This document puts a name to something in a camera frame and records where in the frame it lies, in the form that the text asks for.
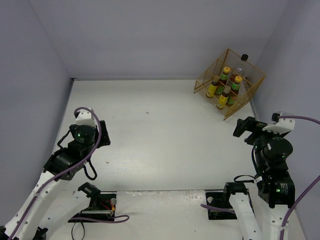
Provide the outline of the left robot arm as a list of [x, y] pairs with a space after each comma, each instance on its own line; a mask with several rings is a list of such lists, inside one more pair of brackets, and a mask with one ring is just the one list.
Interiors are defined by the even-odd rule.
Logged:
[[68, 133], [73, 140], [50, 156], [25, 203], [8, 223], [1, 226], [2, 240], [33, 239], [60, 191], [90, 162], [97, 148], [111, 143], [103, 120], [93, 125], [72, 124]]

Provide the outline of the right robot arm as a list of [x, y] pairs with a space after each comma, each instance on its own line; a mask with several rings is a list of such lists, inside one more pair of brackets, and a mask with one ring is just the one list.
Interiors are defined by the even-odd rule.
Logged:
[[244, 240], [287, 238], [281, 232], [288, 224], [285, 215], [295, 202], [295, 185], [286, 163], [293, 153], [293, 146], [285, 136], [293, 131], [295, 120], [278, 113], [272, 115], [272, 120], [273, 124], [267, 124], [250, 116], [239, 118], [233, 132], [237, 138], [246, 131], [250, 132], [244, 141], [252, 146], [251, 159], [255, 169], [252, 183], [257, 186], [264, 217], [260, 228], [243, 182], [225, 184], [221, 200], [232, 206]]

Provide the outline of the clear bottle black cap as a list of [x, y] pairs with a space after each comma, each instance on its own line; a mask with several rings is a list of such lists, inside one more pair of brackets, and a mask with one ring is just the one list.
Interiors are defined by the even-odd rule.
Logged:
[[249, 56], [247, 54], [243, 54], [240, 58], [240, 61], [237, 63], [235, 67], [235, 74], [236, 76], [240, 76], [243, 79], [246, 78], [246, 71], [247, 71], [247, 60]]

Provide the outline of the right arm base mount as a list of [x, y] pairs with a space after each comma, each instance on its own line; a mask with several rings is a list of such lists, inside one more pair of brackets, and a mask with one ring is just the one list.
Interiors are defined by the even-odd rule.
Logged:
[[[229, 202], [224, 199], [224, 193], [222, 190], [206, 191], [206, 205], [220, 209], [227, 209], [233, 211]], [[237, 216], [231, 212], [224, 212], [218, 210], [207, 210], [208, 219], [210, 221], [222, 221], [222, 220], [236, 220]]]

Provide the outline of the small yellow-label brown bottle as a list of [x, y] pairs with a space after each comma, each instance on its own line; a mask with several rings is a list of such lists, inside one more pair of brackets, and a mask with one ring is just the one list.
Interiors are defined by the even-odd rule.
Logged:
[[230, 95], [230, 91], [231, 91], [231, 87], [230, 86], [226, 86], [224, 88], [224, 90], [223, 90], [222, 94], [220, 95], [219, 100], [218, 100], [218, 102], [216, 104], [216, 107], [218, 109], [222, 110], [225, 107], [225, 105], [226, 105], [226, 103], [228, 101], [228, 97]]

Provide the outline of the green-label sauce bottle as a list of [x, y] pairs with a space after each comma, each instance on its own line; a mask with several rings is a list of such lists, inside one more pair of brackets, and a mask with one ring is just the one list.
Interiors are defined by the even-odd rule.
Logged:
[[235, 76], [234, 80], [232, 81], [232, 84], [230, 85], [231, 89], [230, 89], [230, 94], [229, 94], [229, 98], [227, 101], [227, 105], [228, 106], [232, 106], [238, 96], [239, 90], [240, 90], [240, 86], [242, 83], [243, 78], [239, 75]]
[[220, 75], [220, 78], [219, 78], [218, 87], [217, 87], [217, 89], [215, 91], [216, 95], [221, 95], [222, 92], [224, 91], [225, 86], [226, 86], [227, 81], [228, 81], [228, 78], [229, 78], [230, 71], [231, 71], [231, 69], [228, 66], [225, 66], [223, 68], [223, 71], [222, 71], [222, 73]]

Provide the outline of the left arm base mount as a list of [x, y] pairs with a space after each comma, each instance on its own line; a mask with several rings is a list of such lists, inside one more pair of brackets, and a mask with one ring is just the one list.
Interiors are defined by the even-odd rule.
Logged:
[[74, 215], [69, 223], [114, 222], [117, 204], [116, 192], [102, 192], [99, 199], [91, 200], [89, 206]]

